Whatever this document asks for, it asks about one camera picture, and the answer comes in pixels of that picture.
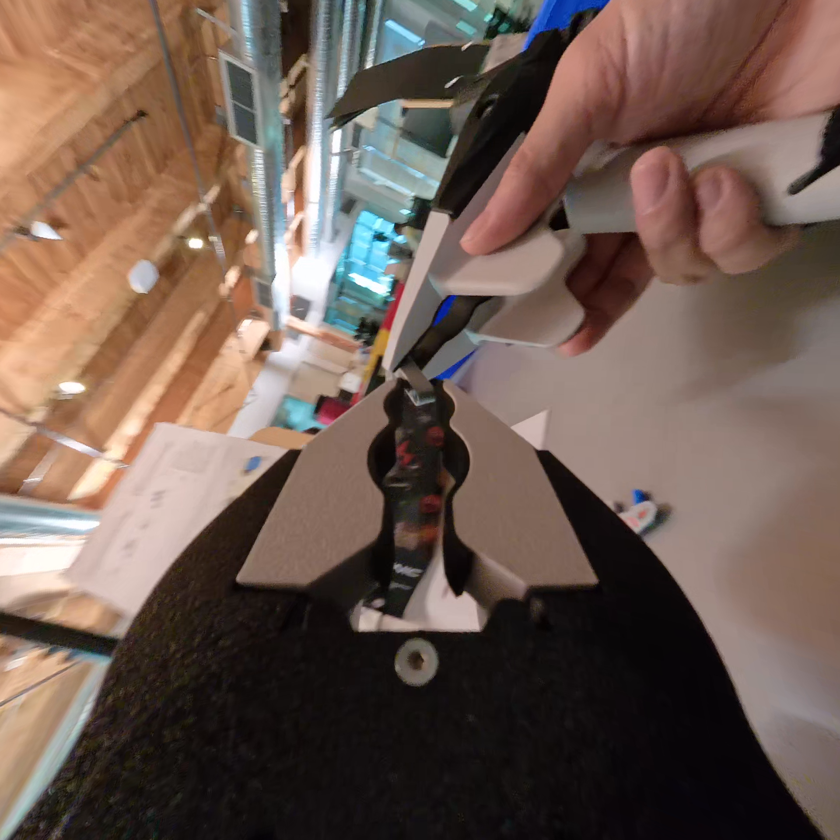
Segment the grey desk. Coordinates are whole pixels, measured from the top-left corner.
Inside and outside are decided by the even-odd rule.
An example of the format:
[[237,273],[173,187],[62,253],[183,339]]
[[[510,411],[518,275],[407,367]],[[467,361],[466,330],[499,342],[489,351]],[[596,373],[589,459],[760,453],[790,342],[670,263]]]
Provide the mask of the grey desk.
[[670,507],[648,543],[793,793],[838,838],[839,233],[770,267],[654,285],[589,353],[492,345],[461,384],[605,502]]

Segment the person's right hand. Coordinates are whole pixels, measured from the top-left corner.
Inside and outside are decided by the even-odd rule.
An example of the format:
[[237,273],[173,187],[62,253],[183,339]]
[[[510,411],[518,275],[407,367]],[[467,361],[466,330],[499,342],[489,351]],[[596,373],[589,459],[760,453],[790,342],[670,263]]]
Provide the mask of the person's right hand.
[[[564,52],[539,116],[461,239],[485,255],[518,238],[562,193],[597,141],[626,146],[794,119],[839,102],[838,1],[609,2]],[[568,279],[584,310],[560,346],[597,345],[649,282],[695,285],[761,269],[797,243],[763,224],[736,171],[688,173],[671,150],[631,172],[637,234],[589,238]]]

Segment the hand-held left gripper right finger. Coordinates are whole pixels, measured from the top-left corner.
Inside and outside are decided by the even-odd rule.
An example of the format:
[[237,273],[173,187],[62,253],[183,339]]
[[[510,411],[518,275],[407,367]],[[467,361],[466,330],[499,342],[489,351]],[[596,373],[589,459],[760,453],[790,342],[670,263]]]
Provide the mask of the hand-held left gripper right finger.
[[538,450],[456,385],[443,393],[456,445],[443,547],[455,593],[498,603],[597,586]]

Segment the black toy truck box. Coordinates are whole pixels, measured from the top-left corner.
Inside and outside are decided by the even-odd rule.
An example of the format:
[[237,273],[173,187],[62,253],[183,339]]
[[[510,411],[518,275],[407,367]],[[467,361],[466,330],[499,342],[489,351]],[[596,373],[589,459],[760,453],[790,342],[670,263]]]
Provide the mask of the black toy truck box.
[[406,388],[395,431],[395,463],[384,479],[393,562],[382,612],[402,619],[433,561],[445,501],[445,429],[434,392]]

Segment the grey angled brick beam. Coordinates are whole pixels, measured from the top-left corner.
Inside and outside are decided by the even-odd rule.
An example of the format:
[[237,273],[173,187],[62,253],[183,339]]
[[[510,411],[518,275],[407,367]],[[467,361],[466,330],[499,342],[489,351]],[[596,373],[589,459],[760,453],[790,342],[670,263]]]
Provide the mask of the grey angled brick beam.
[[406,359],[395,372],[404,380],[406,395],[415,406],[427,406],[436,402],[434,384],[426,378],[425,373],[413,360]]

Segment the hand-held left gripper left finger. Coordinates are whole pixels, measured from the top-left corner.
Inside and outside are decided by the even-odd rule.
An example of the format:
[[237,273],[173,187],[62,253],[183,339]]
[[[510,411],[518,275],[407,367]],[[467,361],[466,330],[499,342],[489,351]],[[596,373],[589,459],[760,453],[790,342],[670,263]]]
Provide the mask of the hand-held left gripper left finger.
[[390,417],[396,381],[380,386],[300,451],[237,575],[244,587],[293,592],[369,592],[384,498],[371,448]]

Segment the black panel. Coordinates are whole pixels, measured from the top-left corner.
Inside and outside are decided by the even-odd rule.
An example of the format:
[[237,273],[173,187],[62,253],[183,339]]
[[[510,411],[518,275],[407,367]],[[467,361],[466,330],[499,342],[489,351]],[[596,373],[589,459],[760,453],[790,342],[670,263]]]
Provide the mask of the black panel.
[[433,45],[357,71],[326,119],[339,129],[397,100],[449,101],[480,78],[489,42]]

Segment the small grey red-striped brick assembly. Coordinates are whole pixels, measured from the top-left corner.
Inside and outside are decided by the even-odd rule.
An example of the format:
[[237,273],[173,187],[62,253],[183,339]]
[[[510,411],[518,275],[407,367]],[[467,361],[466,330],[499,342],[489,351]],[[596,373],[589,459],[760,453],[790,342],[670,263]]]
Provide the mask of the small grey red-striped brick assembly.
[[638,488],[632,490],[627,504],[613,501],[612,509],[625,525],[643,538],[661,527],[672,513],[669,504],[657,501],[651,493]]

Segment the silver ventilation duct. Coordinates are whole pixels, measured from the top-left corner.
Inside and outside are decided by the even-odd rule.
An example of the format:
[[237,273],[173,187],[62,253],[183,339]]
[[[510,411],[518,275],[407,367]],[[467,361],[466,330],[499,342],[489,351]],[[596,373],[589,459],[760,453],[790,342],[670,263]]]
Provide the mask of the silver ventilation duct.
[[253,78],[255,145],[248,147],[253,218],[259,232],[260,268],[255,294],[281,334],[289,310],[291,268],[285,242],[287,211],[281,200],[285,129],[280,114],[281,10],[278,1],[229,1],[233,54]]

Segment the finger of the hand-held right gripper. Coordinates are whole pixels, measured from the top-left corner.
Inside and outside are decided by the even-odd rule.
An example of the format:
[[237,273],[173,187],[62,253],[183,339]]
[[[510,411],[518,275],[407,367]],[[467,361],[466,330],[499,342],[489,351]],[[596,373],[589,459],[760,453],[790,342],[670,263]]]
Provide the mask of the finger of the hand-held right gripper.
[[521,134],[461,215],[453,218],[436,209],[429,214],[386,346],[383,365],[389,373],[395,373],[412,352],[441,303],[450,296],[508,298],[545,286],[567,286],[568,275],[585,252],[585,238],[570,229],[552,230],[547,216],[489,255],[469,255],[460,245],[522,141]]
[[446,379],[485,344],[555,348],[584,317],[564,284],[514,297],[450,296],[416,340],[415,364],[428,379]]

